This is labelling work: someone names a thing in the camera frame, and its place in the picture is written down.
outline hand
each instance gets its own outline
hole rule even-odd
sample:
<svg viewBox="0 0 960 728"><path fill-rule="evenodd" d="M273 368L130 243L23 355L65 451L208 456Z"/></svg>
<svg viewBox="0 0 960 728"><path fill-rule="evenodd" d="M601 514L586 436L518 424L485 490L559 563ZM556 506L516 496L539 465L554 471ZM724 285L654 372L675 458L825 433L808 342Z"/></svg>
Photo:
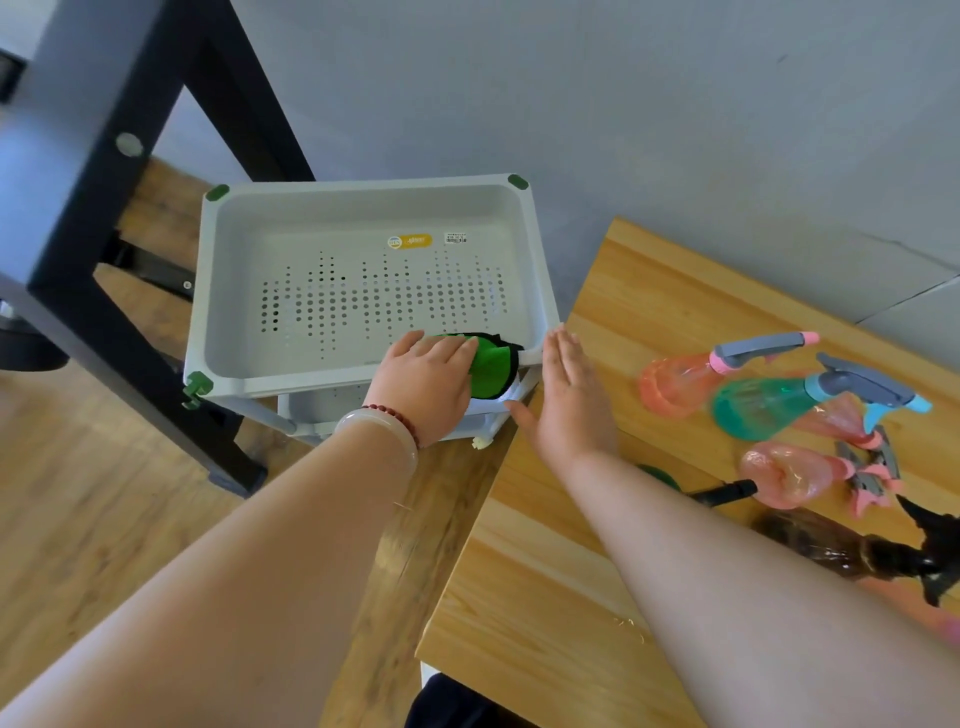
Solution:
<svg viewBox="0 0 960 728"><path fill-rule="evenodd" d="M476 337L409 331L383 357L364 404L392 407L417 429L422 448L449 434L470 403Z"/></svg>
<svg viewBox="0 0 960 728"><path fill-rule="evenodd" d="M610 400L580 339L563 326L543 340L543 393L539 421L521 402L506 405L555 476L563 480L585 455L617 455Z"/></svg>

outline storage basket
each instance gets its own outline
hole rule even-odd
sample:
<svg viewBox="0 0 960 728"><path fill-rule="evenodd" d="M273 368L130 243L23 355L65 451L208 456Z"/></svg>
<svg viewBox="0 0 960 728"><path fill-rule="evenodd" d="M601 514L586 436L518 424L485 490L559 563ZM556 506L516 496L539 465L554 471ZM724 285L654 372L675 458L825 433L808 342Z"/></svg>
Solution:
<svg viewBox="0 0 960 728"><path fill-rule="evenodd" d="M204 199L185 373L205 399L321 434L290 416L295 401L266 415L240 400L365 385L413 328L533 348L558 322L517 175L220 185Z"/></svg>

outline gray wall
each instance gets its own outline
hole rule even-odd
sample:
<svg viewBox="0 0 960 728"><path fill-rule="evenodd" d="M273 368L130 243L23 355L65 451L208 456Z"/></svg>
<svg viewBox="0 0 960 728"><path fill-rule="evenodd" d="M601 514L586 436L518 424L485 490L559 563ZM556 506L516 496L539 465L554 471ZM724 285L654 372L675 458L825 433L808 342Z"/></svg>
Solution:
<svg viewBox="0 0 960 728"><path fill-rule="evenodd" d="M318 179L527 177L562 313L621 214L960 369L957 3L234 5ZM188 96L156 152L244 178Z"/></svg>

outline red beaded bracelet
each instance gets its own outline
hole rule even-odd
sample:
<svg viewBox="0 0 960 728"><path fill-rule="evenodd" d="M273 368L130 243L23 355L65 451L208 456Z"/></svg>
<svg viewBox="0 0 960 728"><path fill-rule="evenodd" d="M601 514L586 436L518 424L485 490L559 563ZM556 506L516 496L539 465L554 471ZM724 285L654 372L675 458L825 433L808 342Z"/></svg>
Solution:
<svg viewBox="0 0 960 728"><path fill-rule="evenodd" d="M417 437L417 429L414 427L414 424L410 422L407 418L401 415L392 407L384 407L382 404L364 404L361 409L378 409L381 412L386 412L391 417L394 417L400 420L400 423L407 428L407 431L410 433L410 436L414 439L414 445L417 446L417 449L420 449L420 438Z"/></svg>

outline wooden table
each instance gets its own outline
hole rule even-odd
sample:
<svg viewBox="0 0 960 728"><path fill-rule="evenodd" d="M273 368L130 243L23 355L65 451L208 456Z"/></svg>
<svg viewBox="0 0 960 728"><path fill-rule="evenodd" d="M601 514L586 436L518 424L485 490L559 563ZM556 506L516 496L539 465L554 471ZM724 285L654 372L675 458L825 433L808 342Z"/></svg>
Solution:
<svg viewBox="0 0 960 728"><path fill-rule="evenodd" d="M822 343L752 363L757 373L817 367L816 351L878 367L922 392L927 415L897 412L884 423L903 469L904 493L960 513L960 376L784 296L625 220L614 220L568 326L584 342L613 401L621 453L672 473L685 490L733 479L748 444L706 412L669 421L647 412L636 376L655 358L788 330ZM540 394L535 398L540 406ZM781 439L829 452L822 438ZM813 510L863 533L917 545L921 533L898 506L850 516L840 486ZM748 520L742 501L721 509ZM953 611L958 590L945 603ZM690 585L690 598L710 595ZM522 435L511 445L418 657L543 728L702 725L613 564L562 486Z"/></svg>

